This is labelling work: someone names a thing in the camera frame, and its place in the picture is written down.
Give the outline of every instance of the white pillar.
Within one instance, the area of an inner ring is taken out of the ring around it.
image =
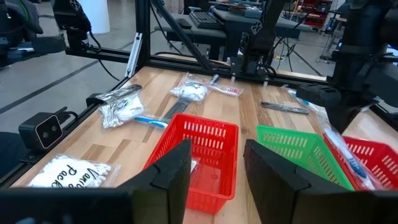
[[[78,0],[78,2],[90,20],[91,30],[94,34],[104,34],[111,31],[108,0]]]

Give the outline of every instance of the green plastic basket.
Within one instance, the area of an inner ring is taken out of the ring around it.
[[[259,125],[257,140],[290,162],[346,189],[354,190],[319,135]]]

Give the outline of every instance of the desk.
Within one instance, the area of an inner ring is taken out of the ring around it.
[[[226,41],[226,53],[224,54],[223,60],[225,61],[227,57],[236,57],[241,43],[242,33],[249,32],[251,26],[255,24],[258,19],[235,15],[229,11],[219,10],[216,8],[213,8],[212,10],[215,16],[225,23],[225,32],[228,36]],[[294,21],[279,17],[277,24],[275,25],[275,32],[277,36],[286,35],[287,31],[296,26],[296,24],[297,23]],[[312,28],[310,26],[300,24],[294,31],[289,31],[290,36],[288,37],[298,39],[301,30],[312,31]]]
[[[176,97],[170,95],[169,91],[181,83],[184,74],[185,72],[144,67],[126,85],[133,83],[142,85],[142,100],[147,105],[149,112],[162,116],[176,102]],[[222,79],[221,84],[227,85],[230,84],[230,81]],[[188,114],[226,121],[239,126],[235,198],[228,201],[215,216],[186,210],[184,223],[260,223],[244,170],[245,140],[247,138],[256,139],[258,124],[311,133],[320,132],[314,114],[305,116],[261,108],[259,104],[261,100],[299,106],[281,88],[275,86],[264,88],[262,85],[241,82],[236,82],[236,85],[244,88],[240,98],[233,98],[213,91],[203,103],[192,103],[186,110]],[[121,164],[121,171],[114,184],[117,186],[142,170],[162,132],[161,129],[150,128],[136,122],[105,130],[101,126],[101,116],[96,111],[13,186],[25,186],[57,152],[82,159]],[[398,149],[398,133],[370,111],[358,115],[346,131],[346,135],[383,141]]]
[[[209,59],[218,60],[218,56],[220,55],[220,47],[225,46],[226,40],[226,34],[222,30],[197,28],[189,18],[189,15],[172,14],[172,16],[174,19],[187,20],[192,27],[191,29],[183,29],[184,32],[189,36],[192,42],[196,44],[210,45]],[[164,18],[161,18],[160,24],[163,30],[167,33],[167,40],[181,41]],[[161,31],[159,26],[155,27],[155,30]]]

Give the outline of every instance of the toothbrush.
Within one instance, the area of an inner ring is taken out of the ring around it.
[[[237,88],[226,87],[224,90],[215,86],[212,86],[211,88],[229,96],[239,96],[239,90]]]
[[[140,122],[143,122],[143,123],[152,124],[152,125],[160,127],[160,128],[167,128],[167,126],[168,126],[168,124],[165,123],[165,122],[162,122],[162,121],[159,121],[159,120],[156,120],[156,119],[147,118],[147,117],[144,117],[144,116],[137,116],[137,117],[134,118],[134,120],[140,121]]]
[[[342,140],[342,138],[330,128],[325,128],[325,134],[328,136],[329,140],[336,146],[336,148],[340,150],[353,172],[361,179],[363,185],[366,186],[369,190],[374,190],[375,188],[370,178],[368,177],[368,175],[366,175],[361,163],[358,162],[349,151],[344,140]]]

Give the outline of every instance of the metal bracket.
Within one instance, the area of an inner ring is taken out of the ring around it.
[[[135,41],[132,44],[129,61],[127,63],[126,72],[124,77],[131,78],[136,70],[139,52],[142,46],[142,34],[136,34]]]

